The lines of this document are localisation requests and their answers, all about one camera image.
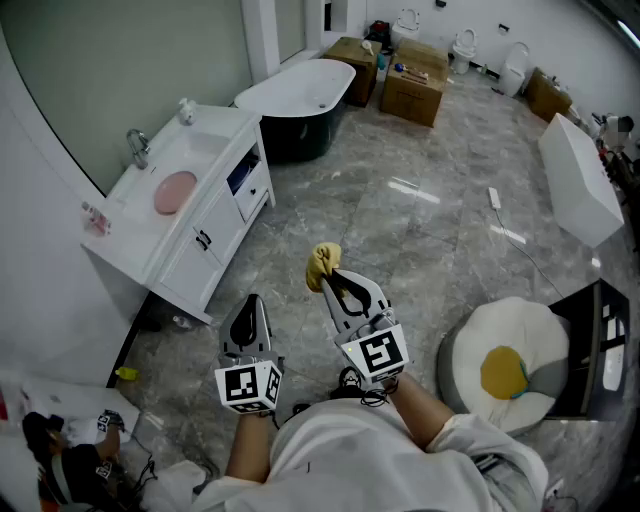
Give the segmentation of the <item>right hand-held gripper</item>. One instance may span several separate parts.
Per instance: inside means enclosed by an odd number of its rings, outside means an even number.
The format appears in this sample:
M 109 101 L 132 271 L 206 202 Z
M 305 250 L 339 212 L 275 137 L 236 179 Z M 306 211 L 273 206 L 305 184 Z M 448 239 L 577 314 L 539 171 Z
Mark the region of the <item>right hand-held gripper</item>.
M 373 385 L 400 374 L 409 363 L 408 350 L 380 286 L 349 270 L 323 276 L 321 286 L 339 332 L 334 343 L 361 378 Z

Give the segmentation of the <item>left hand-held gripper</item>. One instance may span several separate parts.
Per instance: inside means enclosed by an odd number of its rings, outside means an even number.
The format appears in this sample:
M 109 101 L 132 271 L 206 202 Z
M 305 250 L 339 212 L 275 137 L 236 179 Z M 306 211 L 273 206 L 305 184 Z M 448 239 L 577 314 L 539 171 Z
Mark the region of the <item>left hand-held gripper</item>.
M 270 321 L 259 295 L 249 294 L 233 307 L 221 325 L 219 340 L 226 352 L 219 356 L 220 367 L 215 370 L 222 406 L 237 414 L 273 412 L 284 359 L 271 351 Z M 254 353 L 234 354 L 245 348 Z

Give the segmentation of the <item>yellow cloth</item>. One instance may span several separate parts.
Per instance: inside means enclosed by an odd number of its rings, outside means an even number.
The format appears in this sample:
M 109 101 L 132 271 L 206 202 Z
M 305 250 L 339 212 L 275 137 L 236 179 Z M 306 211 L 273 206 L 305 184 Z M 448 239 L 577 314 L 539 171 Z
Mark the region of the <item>yellow cloth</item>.
M 341 256 L 342 249 L 334 242 L 321 242 L 312 249 L 305 270 L 306 286 L 311 292 L 321 293 L 323 279 L 332 281 L 334 271 L 342 271 Z

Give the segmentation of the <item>big pink plate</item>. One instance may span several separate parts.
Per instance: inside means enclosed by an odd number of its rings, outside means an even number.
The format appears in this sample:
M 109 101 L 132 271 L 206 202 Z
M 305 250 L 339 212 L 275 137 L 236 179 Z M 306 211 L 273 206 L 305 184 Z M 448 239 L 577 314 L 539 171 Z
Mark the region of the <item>big pink plate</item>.
M 197 184 L 190 171 L 175 172 L 166 177 L 154 193 L 154 209 L 164 216 L 175 214 L 188 199 Z

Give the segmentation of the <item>person's right forearm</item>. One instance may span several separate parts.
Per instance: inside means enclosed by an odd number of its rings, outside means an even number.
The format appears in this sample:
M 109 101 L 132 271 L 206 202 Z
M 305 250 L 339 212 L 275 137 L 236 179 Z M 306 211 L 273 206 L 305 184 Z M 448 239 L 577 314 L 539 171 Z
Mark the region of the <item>person's right forearm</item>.
M 412 439 L 423 450 L 454 416 L 449 407 L 406 373 L 400 373 L 385 380 L 383 388 L 391 398 Z

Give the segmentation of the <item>person's black white shoe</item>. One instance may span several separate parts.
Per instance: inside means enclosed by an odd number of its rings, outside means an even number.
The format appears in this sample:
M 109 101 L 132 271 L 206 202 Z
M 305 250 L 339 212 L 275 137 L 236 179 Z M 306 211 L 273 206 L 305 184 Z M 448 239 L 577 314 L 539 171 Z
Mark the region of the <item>person's black white shoe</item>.
M 338 379 L 338 387 L 330 392 L 330 399 L 362 399 L 364 390 L 362 389 L 361 377 L 358 371 L 348 366 L 344 368 Z

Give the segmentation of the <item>fried egg shaped cushion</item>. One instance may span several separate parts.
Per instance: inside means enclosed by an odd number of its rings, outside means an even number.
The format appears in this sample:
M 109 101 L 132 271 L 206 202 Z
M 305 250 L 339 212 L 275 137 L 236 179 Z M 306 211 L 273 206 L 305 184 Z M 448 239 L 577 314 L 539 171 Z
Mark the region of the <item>fried egg shaped cushion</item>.
M 443 338 L 437 382 L 456 413 L 516 436 L 551 411 L 569 375 L 569 336 L 549 307 L 509 297 L 477 307 Z

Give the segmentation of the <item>person's white shirt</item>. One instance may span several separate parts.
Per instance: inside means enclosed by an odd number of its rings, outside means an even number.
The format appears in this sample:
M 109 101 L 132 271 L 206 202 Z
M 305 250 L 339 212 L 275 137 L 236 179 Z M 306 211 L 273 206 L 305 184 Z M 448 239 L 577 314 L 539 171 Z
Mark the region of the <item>person's white shirt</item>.
M 540 512 L 539 455 L 475 414 L 453 416 L 425 449 L 391 405 L 329 400 L 277 433 L 258 484 L 210 483 L 192 512 Z

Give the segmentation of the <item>white rectangular sink basin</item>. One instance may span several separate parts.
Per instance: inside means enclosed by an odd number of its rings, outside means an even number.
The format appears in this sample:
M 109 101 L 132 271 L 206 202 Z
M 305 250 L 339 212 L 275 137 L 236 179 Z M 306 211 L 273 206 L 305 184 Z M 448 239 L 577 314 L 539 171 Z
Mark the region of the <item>white rectangular sink basin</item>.
M 119 391 L 0 371 L 0 446 L 24 443 L 22 419 L 30 412 L 60 417 L 62 433 L 73 445 L 100 442 L 106 435 L 106 410 L 121 416 L 121 441 L 128 442 L 140 411 Z

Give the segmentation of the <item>pink label bottle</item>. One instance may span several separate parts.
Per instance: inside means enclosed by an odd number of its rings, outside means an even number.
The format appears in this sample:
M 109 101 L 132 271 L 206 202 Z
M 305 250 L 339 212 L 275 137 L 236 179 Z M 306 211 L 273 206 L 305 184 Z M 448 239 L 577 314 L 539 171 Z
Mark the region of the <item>pink label bottle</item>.
M 111 231 L 111 221 L 94 205 L 83 202 L 85 230 L 95 236 L 107 236 Z

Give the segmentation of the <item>chrome faucet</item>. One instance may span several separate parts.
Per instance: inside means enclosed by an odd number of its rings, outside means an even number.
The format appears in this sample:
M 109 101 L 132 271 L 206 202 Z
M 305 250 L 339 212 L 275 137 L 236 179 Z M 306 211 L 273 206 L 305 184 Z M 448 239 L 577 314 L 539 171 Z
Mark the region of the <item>chrome faucet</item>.
M 126 133 L 126 140 L 137 168 L 146 169 L 148 166 L 147 157 L 150 152 L 149 140 L 146 135 L 138 129 L 129 129 Z

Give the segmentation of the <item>white freestanding bathtub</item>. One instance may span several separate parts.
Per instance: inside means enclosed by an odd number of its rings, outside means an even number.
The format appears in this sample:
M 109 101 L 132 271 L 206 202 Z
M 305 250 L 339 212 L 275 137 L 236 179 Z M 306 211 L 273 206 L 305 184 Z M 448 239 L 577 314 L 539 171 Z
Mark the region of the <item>white freestanding bathtub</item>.
M 234 104 L 261 116 L 270 163 L 311 161 L 332 145 L 355 77 L 355 69 L 347 63 L 310 59 L 246 89 Z

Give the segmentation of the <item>black cabinet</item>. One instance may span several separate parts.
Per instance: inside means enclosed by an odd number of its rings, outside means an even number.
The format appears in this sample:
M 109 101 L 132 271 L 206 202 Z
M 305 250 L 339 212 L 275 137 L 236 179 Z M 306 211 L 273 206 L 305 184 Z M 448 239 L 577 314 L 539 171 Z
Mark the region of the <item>black cabinet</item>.
M 568 326 L 568 375 L 549 420 L 613 421 L 622 408 L 629 300 L 600 278 L 553 303 Z

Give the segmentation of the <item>white window frame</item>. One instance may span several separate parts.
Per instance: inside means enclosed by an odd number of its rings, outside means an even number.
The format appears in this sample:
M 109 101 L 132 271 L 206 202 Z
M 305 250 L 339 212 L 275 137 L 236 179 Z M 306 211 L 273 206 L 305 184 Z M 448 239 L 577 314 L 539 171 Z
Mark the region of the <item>white window frame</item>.
M 323 53 L 324 0 L 304 0 L 305 47 L 285 60 L 279 52 L 275 0 L 241 0 L 241 12 L 254 85 Z

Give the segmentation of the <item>large wall mirror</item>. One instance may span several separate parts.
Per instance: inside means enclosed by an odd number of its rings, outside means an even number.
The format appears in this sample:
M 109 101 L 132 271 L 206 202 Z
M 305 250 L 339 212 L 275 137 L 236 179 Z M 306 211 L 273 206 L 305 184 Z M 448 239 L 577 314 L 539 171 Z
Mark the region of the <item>large wall mirror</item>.
M 108 194 L 182 98 L 228 106 L 251 84 L 240 0 L 0 0 L 0 26 L 39 110 Z

